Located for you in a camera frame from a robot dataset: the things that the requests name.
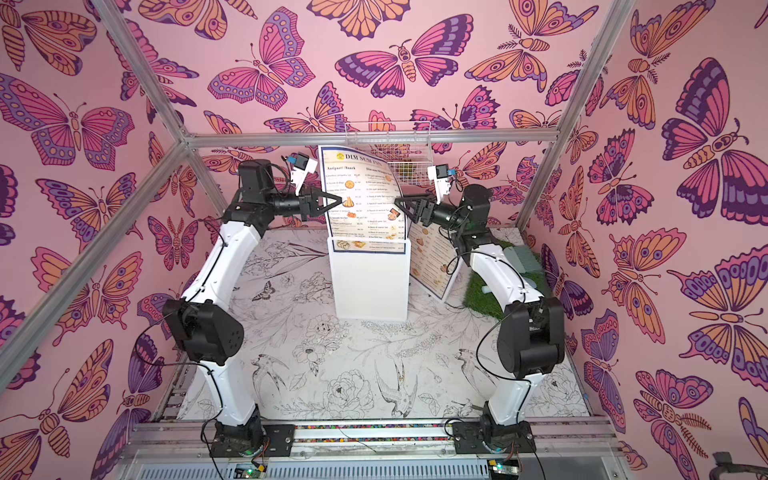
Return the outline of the dim sum menu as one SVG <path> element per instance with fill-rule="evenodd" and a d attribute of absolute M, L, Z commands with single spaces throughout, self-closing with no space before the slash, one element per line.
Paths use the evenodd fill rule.
<path fill-rule="evenodd" d="M 318 150 L 323 190 L 341 199 L 326 213 L 332 250 L 403 255 L 407 219 L 395 205 L 402 189 L 382 159 L 344 146 Z"/>
<path fill-rule="evenodd" d="M 458 273 L 456 250 L 437 225 L 412 223 L 410 276 L 430 295 L 445 302 Z"/>

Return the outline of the white rack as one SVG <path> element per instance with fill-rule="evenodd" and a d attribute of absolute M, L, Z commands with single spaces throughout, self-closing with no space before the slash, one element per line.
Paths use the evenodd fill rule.
<path fill-rule="evenodd" d="M 339 319 L 391 323 L 407 320 L 410 240 L 331 237 L 328 256 Z"/>

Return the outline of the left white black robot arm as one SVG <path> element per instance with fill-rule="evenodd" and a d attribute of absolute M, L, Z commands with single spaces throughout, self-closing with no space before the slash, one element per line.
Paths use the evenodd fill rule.
<path fill-rule="evenodd" d="M 317 166 L 317 160 L 303 154 L 286 158 L 280 166 L 285 183 L 278 187 L 277 164 L 242 162 L 238 188 L 222 215 L 211 256 L 181 297 L 163 306 L 163 321 L 176 346 L 204 375 L 218 404 L 209 421 L 215 434 L 202 439 L 213 455 L 251 457 L 267 448 L 259 408 L 237 358 L 245 330 L 229 305 L 246 261 L 276 217 L 321 217 L 340 205 L 339 196 L 306 186 Z"/>

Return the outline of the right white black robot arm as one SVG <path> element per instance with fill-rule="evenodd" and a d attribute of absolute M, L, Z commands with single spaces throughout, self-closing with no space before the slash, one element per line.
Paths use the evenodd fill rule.
<path fill-rule="evenodd" d="M 560 300 L 547 297 L 507 260 L 488 227 L 492 192 L 481 185 L 464 188 L 457 206 L 428 195 L 394 200 L 409 220 L 442 228 L 458 262 L 468 265 L 490 289 L 502 310 L 491 330 L 497 333 L 497 354 L 503 374 L 483 407 L 480 433 L 494 452 L 526 446 L 534 450 L 525 421 L 529 400 L 555 366 L 565 359 L 565 312 Z"/>

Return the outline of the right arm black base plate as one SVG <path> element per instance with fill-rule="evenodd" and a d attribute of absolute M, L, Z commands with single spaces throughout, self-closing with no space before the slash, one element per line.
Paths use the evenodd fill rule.
<path fill-rule="evenodd" d="M 479 421 L 450 420 L 445 431 L 458 454 L 535 453 L 534 435 L 527 421 L 501 426 L 482 418 Z"/>

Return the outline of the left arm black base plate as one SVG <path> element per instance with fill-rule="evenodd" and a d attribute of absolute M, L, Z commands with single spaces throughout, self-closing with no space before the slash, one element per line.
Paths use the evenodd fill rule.
<path fill-rule="evenodd" d="M 217 424 L 209 446 L 214 458 L 261 455 L 269 458 L 288 457 L 291 454 L 294 434 L 294 424 L 251 427 Z"/>

